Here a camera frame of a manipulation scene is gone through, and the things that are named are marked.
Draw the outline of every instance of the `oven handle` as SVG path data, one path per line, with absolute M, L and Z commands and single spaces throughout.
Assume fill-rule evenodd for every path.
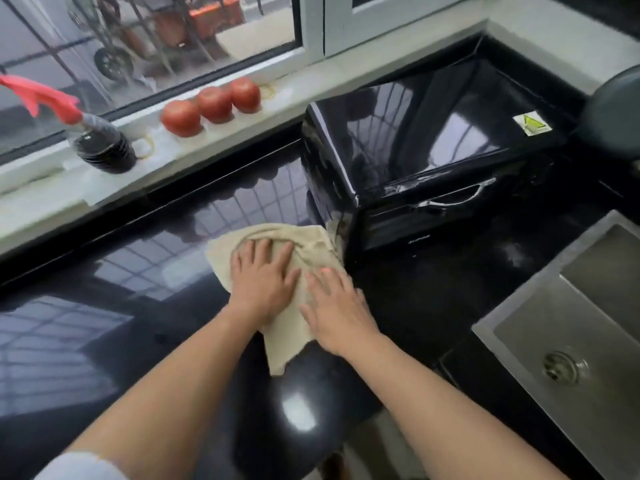
M 462 205 L 464 203 L 467 203 L 469 201 L 472 201 L 473 199 L 477 198 L 482 191 L 484 190 L 485 187 L 488 187 L 491 184 L 494 184 L 496 181 L 496 177 L 492 177 L 489 178 L 489 180 L 485 180 L 484 182 L 480 182 L 478 184 L 473 184 L 473 185 L 469 185 L 468 187 L 464 187 L 462 189 L 458 189 L 458 190 L 454 190 L 453 192 L 449 192 L 448 194 L 444 194 L 444 195 L 439 195 L 437 197 L 434 198 L 440 198 L 440 197 L 446 197 L 447 195 L 452 195 L 455 193 L 458 193 L 462 190 L 467 190 L 470 189 L 472 187 L 478 187 L 476 190 L 476 193 L 474 193 L 473 195 L 471 195 L 471 197 L 469 197 L 468 199 L 465 200 L 461 200 L 460 202 L 452 202 L 452 203 L 444 203 L 444 202 L 436 202 L 432 199 L 427 199 L 425 201 L 422 201 L 420 203 L 414 203 L 411 205 L 412 209 L 424 209 L 425 207 L 455 207 L 457 205 Z

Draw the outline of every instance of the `yellow triangle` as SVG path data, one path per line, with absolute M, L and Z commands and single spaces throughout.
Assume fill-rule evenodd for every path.
M 524 126 L 528 127 L 532 131 L 536 131 L 540 128 L 544 128 L 547 125 L 541 123 L 539 120 L 534 120 L 531 116 L 524 114 Z

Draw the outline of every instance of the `red bottle top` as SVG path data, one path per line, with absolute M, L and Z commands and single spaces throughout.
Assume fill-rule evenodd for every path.
M 18 75 L 0 75 L 0 84 L 16 93 L 33 117 L 38 115 L 42 103 L 66 125 L 76 125 L 83 119 L 82 111 L 76 108 L 80 100 L 74 96 Z

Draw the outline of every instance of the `sink drain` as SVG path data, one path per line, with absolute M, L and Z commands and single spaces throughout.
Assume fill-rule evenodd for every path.
M 547 377 L 558 384 L 575 385 L 580 380 L 580 368 L 571 355 L 551 352 L 542 362 Z

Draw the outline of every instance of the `sink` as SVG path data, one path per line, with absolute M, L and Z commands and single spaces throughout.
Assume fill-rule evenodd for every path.
M 640 227 L 610 212 L 473 331 L 604 478 L 640 478 Z

